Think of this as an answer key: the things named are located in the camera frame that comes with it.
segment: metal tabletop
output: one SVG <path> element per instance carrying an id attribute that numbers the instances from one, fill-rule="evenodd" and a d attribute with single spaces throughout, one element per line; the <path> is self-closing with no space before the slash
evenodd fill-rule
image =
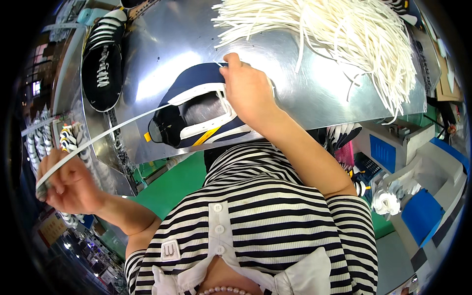
<path id="1" fill-rule="evenodd" d="M 236 52 L 241 60 L 264 71 L 275 86 L 278 105 L 306 130 L 326 126 L 390 117 L 372 82 L 363 75 L 361 86 L 353 85 L 343 71 L 354 76 L 362 71 L 339 66 L 305 46 L 300 72 L 294 72 L 298 57 L 297 36 L 284 30 L 239 39 L 219 49 L 218 34 L 225 29 L 213 27 L 211 10 L 220 0 L 162 0 L 152 4 L 131 25 L 123 39 L 123 92 L 115 107 L 118 123 L 156 108 L 177 76 L 200 63 L 222 61 Z M 417 58 L 413 58 L 417 67 Z M 426 111 L 422 77 L 410 92 L 405 114 Z M 130 160 L 143 163 L 216 146 L 245 142 L 261 136 L 252 132 L 224 142 L 174 149 L 163 143 L 146 142 L 152 115 L 121 128 L 122 142 Z"/>

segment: pearl necklace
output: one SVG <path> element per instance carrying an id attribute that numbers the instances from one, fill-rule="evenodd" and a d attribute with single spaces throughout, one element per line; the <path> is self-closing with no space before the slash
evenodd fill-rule
<path id="1" fill-rule="evenodd" d="M 239 294 L 239 295 L 252 295 L 251 293 L 248 293 L 244 290 L 239 290 L 238 288 L 233 288 L 233 287 L 214 287 L 214 288 L 210 288 L 208 290 L 205 290 L 202 292 L 200 292 L 198 295 L 210 295 L 211 293 L 215 293 L 215 292 L 231 292 L 233 291 L 234 294 Z"/>

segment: striped shirt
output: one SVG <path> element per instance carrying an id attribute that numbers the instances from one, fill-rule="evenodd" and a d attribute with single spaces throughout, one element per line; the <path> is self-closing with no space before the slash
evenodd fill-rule
<path id="1" fill-rule="evenodd" d="M 377 252 L 368 204 L 348 195 L 325 200 L 316 188 L 302 184 L 273 145 L 248 143 L 215 160 L 203 187 L 169 213 L 146 250 L 128 257 L 125 276 L 132 295 L 159 294 L 172 276 L 175 291 L 162 293 L 194 295 L 204 278 L 197 272 L 217 254 L 227 264 L 234 261 L 229 265 L 259 284 L 264 295 L 283 294 L 275 286 L 277 275 L 313 259 L 319 248 L 329 258 L 328 293 L 376 292 Z M 316 280 L 312 273 L 300 271 Z M 179 274 L 186 284 L 175 278 Z"/>

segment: yellow tag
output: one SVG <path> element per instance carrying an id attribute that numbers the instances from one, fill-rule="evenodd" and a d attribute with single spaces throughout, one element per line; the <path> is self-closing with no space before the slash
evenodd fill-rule
<path id="1" fill-rule="evenodd" d="M 149 135 L 149 132 L 146 132 L 146 134 L 144 135 L 144 139 L 146 140 L 146 142 L 151 141 L 151 136 Z"/>
<path id="2" fill-rule="evenodd" d="M 215 129 L 212 129 L 212 130 L 208 130 L 194 144 L 192 144 L 192 146 L 196 146 L 196 145 L 200 145 L 200 144 L 204 143 L 205 140 L 207 140 L 210 136 L 212 136 L 218 129 L 219 129 L 219 127 L 216 127 Z"/>

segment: right hand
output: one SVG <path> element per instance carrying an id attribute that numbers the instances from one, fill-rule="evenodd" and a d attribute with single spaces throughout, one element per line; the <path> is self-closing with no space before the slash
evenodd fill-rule
<path id="1" fill-rule="evenodd" d="M 65 151 L 53 149 L 41 161 L 37 180 L 67 155 Z M 62 165 L 46 181 L 52 185 L 48 189 L 46 202 L 60 212 L 94 214 L 103 207 L 103 191 L 97 188 L 92 175 L 77 156 Z"/>
<path id="2" fill-rule="evenodd" d="M 223 59 L 228 67 L 221 67 L 219 72 L 225 78 L 226 99 L 244 123 L 264 135 L 283 113 L 275 104 L 272 85 L 264 72 L 241 62 L 237 53 Z"/>

